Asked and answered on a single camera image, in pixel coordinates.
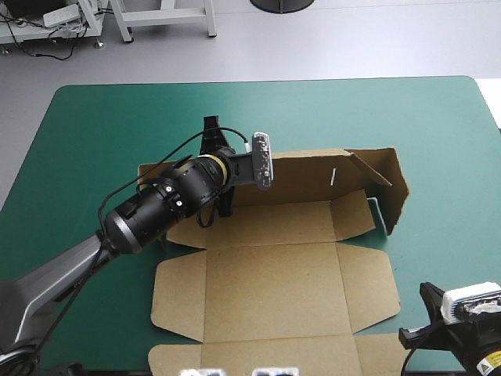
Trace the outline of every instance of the unfolded cardboard box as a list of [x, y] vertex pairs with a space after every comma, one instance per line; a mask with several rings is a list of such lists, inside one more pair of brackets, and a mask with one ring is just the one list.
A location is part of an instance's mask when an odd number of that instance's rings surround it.
[[367, 197], [393, 231], [409, 192], [395, 150], [288, 152], [274, 165], [269, 191], [236, 189], [232, 217], [169, 231], [169, 240], [205, 251], [158, 266], [152, 321], [202, 343], [156, 346], [153, 374], [240, 376], [272, 366], [398, 374], [405, 352], [396, 334], [353, 335], [400, 310], [388, 256], [338, 243], [374, 228]]

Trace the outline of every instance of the green tabletop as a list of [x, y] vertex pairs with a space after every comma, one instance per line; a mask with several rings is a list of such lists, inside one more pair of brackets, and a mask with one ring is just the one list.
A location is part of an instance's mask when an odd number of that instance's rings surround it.
[[[61, 88], [0, 214], [0, 277], [17, 277], [86, 238], [106, 193], [211, 114], [249, 136], [268, 132], [275, 150], [397, 148], [411, 189], [400, 222], [389, 238], [376, 229], [351, 242], [390, 255], [402, 311], [363, 334], [426, 324], [422, 281], [450, 289], [501, 280], [499, 131], [466, 77]], [[150, 321], [155, 268], [166, 257], [154, 245], [92, 278], [44, 364], [146, 369], [154, 345], [190, 342]], [[413, 362], [414, 369], [438, 367], [457, 366], [430, 352]]]

